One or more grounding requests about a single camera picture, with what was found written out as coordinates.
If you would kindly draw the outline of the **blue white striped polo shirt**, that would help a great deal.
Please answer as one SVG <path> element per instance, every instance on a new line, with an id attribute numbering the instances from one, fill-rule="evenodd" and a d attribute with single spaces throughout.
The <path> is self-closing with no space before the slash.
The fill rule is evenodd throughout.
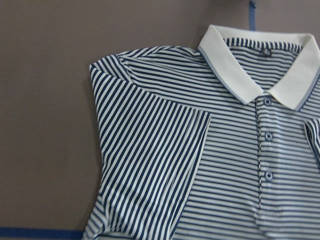
<path id="1" fill-rule="evenodd" d="M 85 240 L 317 240 L 320 50 L 210 25 L 89 67 L 101 182 Z"/>

